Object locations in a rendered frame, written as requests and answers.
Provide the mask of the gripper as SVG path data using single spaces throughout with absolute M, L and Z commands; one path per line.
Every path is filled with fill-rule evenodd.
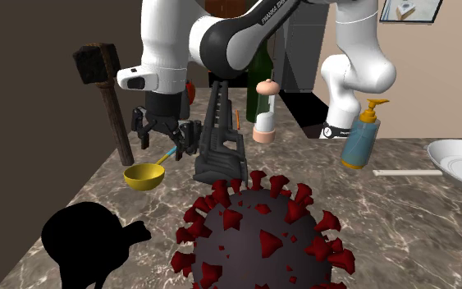
M 131 121 L 131 130 L 140 138 L 141 149 L 149 147 L 149 132 L 154 127 L 154 120 L 148 119 L 151 117 L 174 117 L 163 118 L 160 127 L 165 129 L 164 134 L 167 134 L 176 146 L 175 160 L 181 160 L 186 146 L 177 120 L 187 120 L 190 117 L 190 98 L 187 90 L 176 94 L 146 92 L 144 107 L 138 106 L 133 110 Z

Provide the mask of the dark wooden mallet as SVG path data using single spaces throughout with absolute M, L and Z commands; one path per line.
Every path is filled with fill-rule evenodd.
M 103 43 L 86 44 L 73 53 L 73 58 L 82 82 L 86 85 L 95 84 L 99 88 L 121 164 L 133 165 L 135 160 L 114 88 L 114 79 L 121 69 L 116 46 Z

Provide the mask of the black toy rifle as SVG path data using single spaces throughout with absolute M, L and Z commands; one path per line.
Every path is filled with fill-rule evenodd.
M 194 180 L 206 184 L 221 179 L 248 181 L 243 135 L 233 128 L 227 82 L 213 83 L 204 121 L 183 121 L 180 130 L 186 153 L 199 154 Z

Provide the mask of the dark green glass bottle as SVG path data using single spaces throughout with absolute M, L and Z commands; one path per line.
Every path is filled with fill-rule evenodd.
M 268 52 L 268 42 L 265 40 L 254 55 L 248 66 L 246 120 L 255 122 L 258 106 L 256 86 L 259 82 L 269 79 L 273 64 Z

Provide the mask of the black round figure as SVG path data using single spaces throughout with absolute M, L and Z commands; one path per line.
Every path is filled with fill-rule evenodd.
M 95 202 L 57 211 L 43 226 L 41 241 L 59 265 L 62 289 L 102 289 L 107 276 L 129 258 L 130 247 L 151 239 L 144 222 L 122 226 L 116 214 Z

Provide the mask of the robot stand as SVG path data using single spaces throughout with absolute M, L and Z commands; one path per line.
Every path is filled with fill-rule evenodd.
M 280 97 L 305 135 L 318 139 L 327 118 L 328 106 L 313 92 L 281 90 Z

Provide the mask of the grey ball with red spikes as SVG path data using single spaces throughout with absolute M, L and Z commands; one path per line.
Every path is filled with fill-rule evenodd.
M 185 212 L 176 241 L 194 249 L 172 256 L 174 272 L 193 277 L 192 289 L 347 289 L 332 282 L 332 270 L 353 274 L 355 257 L 341 239 L 324 234 L 340 230 L 338 217 L 325 211 L 315 221 L 304 183 L 292 193 L 283 175 L 270 177 L 268 189 L 261 185 L 265 172 L 250 176 L 246 189 L 239 179 L 215 181 L 212 194 Z

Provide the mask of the blue soap dispenser yellow pump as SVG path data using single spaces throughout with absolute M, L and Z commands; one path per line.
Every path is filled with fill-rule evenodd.
M 361 169 L 368 164 L 381 125 L 375 107 L 387 102 L 388 99 L 368 99 L 368 108 L 354 119 L 341 153 L 341 163 L 346 167 Z

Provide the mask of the framed wall picture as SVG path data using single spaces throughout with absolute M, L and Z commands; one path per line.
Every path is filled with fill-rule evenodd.
M 443 0 L 385 0 L 380 22 L 432 24 Z

